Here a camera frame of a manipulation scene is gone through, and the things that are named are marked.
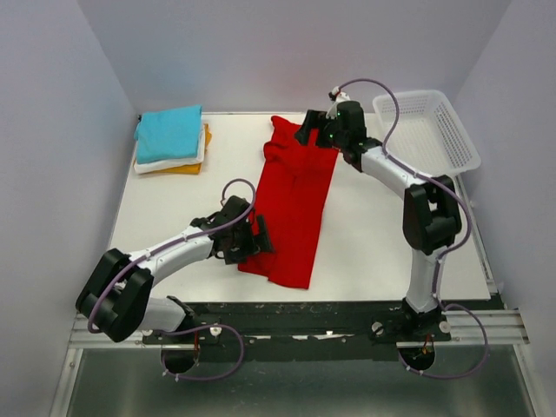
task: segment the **white table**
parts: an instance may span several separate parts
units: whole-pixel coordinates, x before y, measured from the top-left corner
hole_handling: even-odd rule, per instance
[[[282,116],[298,123],[304,117]],[[258,183],[264,165],[262,145],[273,131],[270,115],[208,114],[203,119],[210,125],[213,142],[201,174],[137,175],[131,168],[111,247],[129,252],[161,242],[185,229],[193,218],[219,209],[222,187],[229,180],[242,177]],[[367,115],[368,134],[381,138],[377,129],[374,115]],[[250,198],[243,184],[229,191]],[[185,302],[400,300],[407,291],[411,268],[411,250],[401,221],[400,198],[340,157],[324,209],[309,290],[280,287],[266,277],[244,274],[235,266],[209,259],[170,276],[152,295],[174,295]],[[447,257],[444,271],[443,298],[490,297],[473,240]]]

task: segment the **white plastic basket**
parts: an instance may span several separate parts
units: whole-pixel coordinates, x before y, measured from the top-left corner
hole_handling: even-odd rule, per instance
[[[480,166],[477,149],[452,104],[436,90],[395,93],[400,120],[388,150],[423,173],[457,175]],[[392,127],[395,107],[388,95],[373,100],[382,134]]]

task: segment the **stack of folded towels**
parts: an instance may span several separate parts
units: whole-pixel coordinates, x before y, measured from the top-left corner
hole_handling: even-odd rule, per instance
[[[134,135],[136,173],[199,174],[210,142],[201,113],[201,106],[143,113]]]

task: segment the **gray wall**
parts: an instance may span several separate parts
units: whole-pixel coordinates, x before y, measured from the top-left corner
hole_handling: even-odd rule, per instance
[[[519,306],[556,411],[556,2],[514,0],[455,101],[494,278]]]
[[[50,410],[134,110],[75,0],[0,3],[0,413]]]
[[[454,98],[510,3],[78,1],[140,111],[304,110],[356,76]]]

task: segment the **cable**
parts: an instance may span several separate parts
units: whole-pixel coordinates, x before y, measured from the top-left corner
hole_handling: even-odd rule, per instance
[[[106,297],[108,296],[108,294],[110,293],[110,291],[112,290],[112,288],[133,268],[135,267],[138,263],[141,263],[143,261],[146,261],[150,256],[152,255],[157,255],[159,253],[161,253],[164,250],[167,250],[169,248],[173,248],[175,245],[177,245],[178,243],[181,242],[186,242],[190,239],[195,239],[196,237],[201,237],[201,236],[205,236],[205,235],[212,235],[213,233],[216,233],[220,230],[223,230],[225,228],[229,228],[230,226],[233,226],[234,224],[240,222],[241,220],[243,220],[245,217],[247,217],[251,211],[251,209],[254,207],[255,205],[255,198],[256,198],[256,191],[255,191],[255,186],[247,181],[244,180],[243,178],[235,178],[234,180],[228,182],[224,188],[222,189],[222,200],[224,200],[226,198],[226,191],[228,190],[229,186],[236,183],[236,182],[243,182],[246,183],[250,188],[251,188],[251,192],[253,193],[253,198],[251,199],[251,203],[249,204],[249,206],[245,209],[245,211],[239,215],[238,217],[236,217],[235,219],[222,224],[221,226],[217,226],[216,228],[210,228],[208,230],[203,230],[201,232],[197,232],[185,237],[178,237],[175,238],[174,240],[170,241],[170,242],[166,242],[163,245],[159,246],[158,248],[155,248],[153,250],[150,251],[150,254],[146,254],[146,255],[141,255],[139,256],[137,259],[134,259],[133,261],[131,261],[128,265],[126,265],[118,274],[116,274],[116,276],[114,277],[114,279],[106,286],[106,288],[104,289],[104,291],[101,293],[101,295],[98,297],[98,300],[96,300],[95,305],[93,306],[93,309],[90,312],[89,315],[89,320],[87,322],[87,329],[91,332],[91,333],[101,333],[102,331],[100,330],[100,328],[95,328],[95,318],[96,315],[98,314],[98,311],[100,310],[103,301],[106,300]]]
[[[485,353],[483,355],[483,358],[475,367],[466,371],[463,374],[435,375],[435,374],[428,374],[428,373],[425,373],[425,372],[422,372],[422,371],[418,371],[417,369],[413,369],[412,367],[409,367],[409,365],[406,364],[404,359],[401,357],[401,354],[399,354],[400,360],[404,364],[406,369],[410,372],[413,372],[414,374],[426,376],[428,378],[433,378],[433,379],[437,379],[437,380],[453,380],[453,379],[458,379],[458,378],[464,378],[466,376],[469,376],[470,374],[473,374],[474,372],[478,371],[479,369],[481,369],[485,365],[485,363],[487,362],[488,355],[490,354],[490,345],[488,344],[487,331],[485,330],[484,325],[480,322],[479,317],[477,317],[477,315],[475,315],[468,308],[465,308],[465,307],[461,306],[460,304],[455,304],[455,303],[448,304],[447,306],[444,306],[442,304],[442,300],[440,299],[439,277],[440,277],[440,267],[441,267],[441,264],[442,264],[444,258],[446,257],[446,255],[448,255],[450,252],[453,252],[456,249],[461,248],[463,245],[466,244],[466,242],[471,237],[471,224],[472,224],[471,212],[469,211],[469,209],[467,208],[467,205],[463,202],[463,200],[461,200],[461,198],[457,194],[455,194],[450,188],[448,188],[446,185],[442,184],[441,182],[436,181],[434,178],[432,178],[428,175],[423,175],[422,173],[414,170],[409,165],[406,165],[404,162],[400,161],[399,159],[397,159],[395,156],[393,156],[392,154],[390,154],[388,152],[387,143],[390,140],[390,138],[392,137],[394,129],[396,128],[396,126],[398,125],[398,121],[400,120],[400,105],[399,105],[398,100],[396,99],[394,93],[392,92],[392,90],[389,87],[387,87],[385,84],[381,83],[380,81],[376,81],[372,78],[355,78],[354,80],[347,81],[347,82],[343,83],[342,85],[340,85],[338,87],[338,90],[341,91],[341,89],[343,89],[344,87],[347,87],[348,85],[351,85],[351,84],[354,84],[354,83],[372,83],[372,84],[376,84],[376,85],[382,87],[388,93],[388,95],[392,98],[392,101],[394,102],[394,107],[395,107],[394,122],[392,123],[392,127],[390,128],[390,130],[386,133],[386,136],[384,136],[384,142],[382,143],[382,152],[384,153],[384,156],[387,159],[389,159],[390,161],[392,161],[393,163],[395,163],[398,167],[400,167],[401,169],[408,172],[408,174],[410,174],[410,175],[412,175],[416,178],[419,178],[422,181],[430,182],[431,184],[435,185],[436,187],[440,188],[442,191],[444,191],[445,193],[450,195],[460,205],[460,207],[463,210],[463,213],[466,217],[467,228],[466,228],[466,233],[463,236],[463,239],[461,239],[461,241],[459,241],[455,245],[453,245],[453,246],[447,248],[446,250],[440,252],[439,255],[436,257],[436,263],[434,265],[434,274],[433,274],[433,287],[431,288],[431,291],[433,292],[434,297],[438,301],[438,304],[443,311],[448,311],[452,308],[458,308],[460,310],[465,311],[469,315],[471,315],[475,319],[475,321],[477,321],[477,324],[479,324],[480,331],[483,334],[483,338],[485,340],[485,345],[484,345],[485,346]]]
[[[239,367],[242,365],[243,357],[245,356],[245,346],[243,345],[243,339],[242,339],[242,336],[240,335],[240,333],[235,328],[232,328],[231,326],[228,326],[227,324],[207,324],[207,325],[204,325],[204,326],[199,326],[198,328],[190,328],[188,330],[183,330],[183,331],[179,331],[179,332],[162,332],[162,334],[165,334],[167,336],[183,336],[185,334],[191,334],[191,333],[198,332],[198,331],[201,331],[201,330],[206,330],[208,328],[223,328],[223,329],[229,330],[230,332],[232,332],[234,334],[234,336],[240,342],[240,354],[239,354],[239,356],[237,358],[237,361],[235,362],[234,366],[232,368],[230,368],[228,371],[226,371],[222,374],[214,375],[214,376],[188,376],[188,375],[185,375],[185,374],[173,374],[166,368],[166,361],[165,361],[166,358],[164,357],[164,354],[163,354],[162,358],[161,358],[161,363],[162,363],[162,366],[164,367],[164,372],[162,373],[162,376],[164,376],[166,374],[170,374],[170,375],[175,377],[176,382],[178,380],[208,382],[208,381],[218,381],[218,380],[221,380],[223,378],[226,378],[227,376],[230,376],[231,374],[233,374],[235,371],[237,371],[239,369]]]

